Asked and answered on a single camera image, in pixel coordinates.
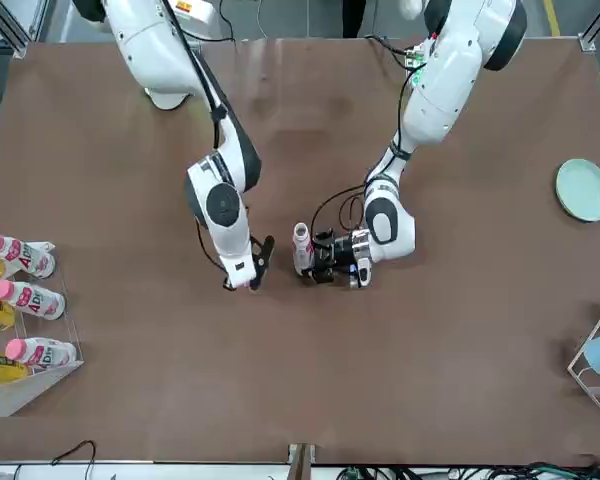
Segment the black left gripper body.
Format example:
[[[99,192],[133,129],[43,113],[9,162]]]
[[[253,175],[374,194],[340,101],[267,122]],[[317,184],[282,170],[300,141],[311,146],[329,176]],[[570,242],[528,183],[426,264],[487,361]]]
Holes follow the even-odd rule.
[[[334,237],[329,246],[329,268],[335,272],[347,273],[356,264],[350,234]]]

